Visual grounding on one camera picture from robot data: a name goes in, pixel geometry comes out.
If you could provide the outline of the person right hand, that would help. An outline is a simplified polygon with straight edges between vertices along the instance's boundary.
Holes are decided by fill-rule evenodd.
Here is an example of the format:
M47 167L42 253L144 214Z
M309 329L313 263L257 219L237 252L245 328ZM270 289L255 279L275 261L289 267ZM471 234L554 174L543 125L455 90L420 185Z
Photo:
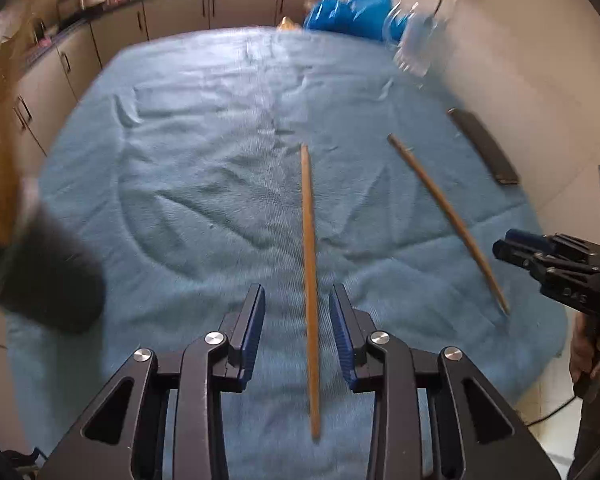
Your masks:
M600 335L597 333L597 321L580 312L574 318L569 374L577 398L585 400L593 395L595 387L600 387Z

